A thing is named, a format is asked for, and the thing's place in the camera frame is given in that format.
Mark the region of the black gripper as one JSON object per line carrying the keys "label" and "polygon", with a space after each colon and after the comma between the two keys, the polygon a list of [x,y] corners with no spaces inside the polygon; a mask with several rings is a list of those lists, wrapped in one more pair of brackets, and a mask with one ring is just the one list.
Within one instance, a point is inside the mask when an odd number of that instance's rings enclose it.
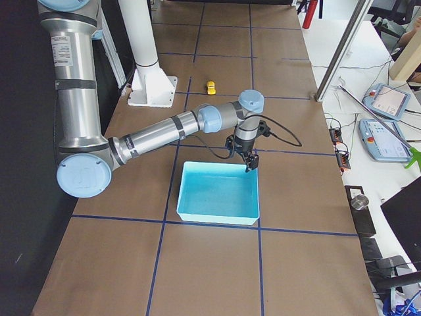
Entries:
{"label": "black gripper", "polygon": [[255,170],[259,165],[259,155],[253,153],[255,139],[243,140],[241,138],[235,138],[234,140],[234,151],[243,156],[246,168],[245,172]]}

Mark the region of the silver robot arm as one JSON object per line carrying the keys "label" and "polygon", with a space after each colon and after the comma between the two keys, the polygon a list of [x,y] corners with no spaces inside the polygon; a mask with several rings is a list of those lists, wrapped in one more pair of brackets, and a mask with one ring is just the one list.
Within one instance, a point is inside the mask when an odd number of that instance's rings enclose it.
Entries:
{"label": "silver robot arm", "polygon": [[259,158],[252,150],[264,98],[256,90],[241,92],[237,101],[203,104],[130,132],[136,121],[147,122],[171,107],[177,84],[177,78],[160,67],[145,1],[119,2],[135,72],[131,94],[119,99],[106,133],[101,131],[92,48],[92,39],[103,25],[101,2],[39,1],[37,5],[41,25],[51,38],[64,132],[57,182],[64,192],[77,198],[101,194],[114,170],[129,160],[198,131],[233,128],[227,140],[230,155],[240,155],[248,171],[257,168]]}

